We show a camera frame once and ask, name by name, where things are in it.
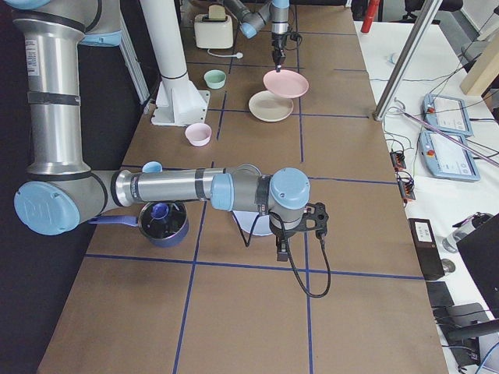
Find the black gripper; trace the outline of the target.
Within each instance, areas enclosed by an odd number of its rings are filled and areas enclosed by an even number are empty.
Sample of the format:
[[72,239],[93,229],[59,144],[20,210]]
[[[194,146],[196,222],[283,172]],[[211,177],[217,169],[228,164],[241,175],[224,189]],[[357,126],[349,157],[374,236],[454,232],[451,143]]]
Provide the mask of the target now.
[[290,236],[285,229],[285,223],[281,219],[281,217],[275,212],[270,212],[269,216],[270,216],[269,218],[270,229],[276,238],[276,249],[277,249],[276,260],[279,262],[287,262]]
[[281,71],[281,65],[285,62],[285,47],[287,36],[285,34],[272,34],[272,58],[276,65],[276,72]]

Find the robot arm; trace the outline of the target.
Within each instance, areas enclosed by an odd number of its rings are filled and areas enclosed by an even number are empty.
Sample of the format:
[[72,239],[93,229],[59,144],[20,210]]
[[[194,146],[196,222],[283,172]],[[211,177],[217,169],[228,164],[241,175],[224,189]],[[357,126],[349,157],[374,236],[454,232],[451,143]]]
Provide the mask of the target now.
[[256,36],[268,23],[271,24],[272,59],[276,72],[285,63],[285,47],[290,31],[288,24],[288,0],[266,1],[259,10],[253,12],[238,0],[222,1],[221,4],[238,20],[239,29],[247,38]]
[[184,171],[95,171],[83,160],[80,125],[80,45],[114,47],[122,40],[117,1],[12,1],[27,58],[34,160],[29,181],[14,196],[18,218],[32,231],[59,235],[83,222],[102,222],[109,210],[143,204],[141,228],[154,224],[159,204],[209,201],[215,209],[256,212],[270,219],[279,255],[307,230],[315,208],[310,184],[295,168],[272,175],[237,168]]

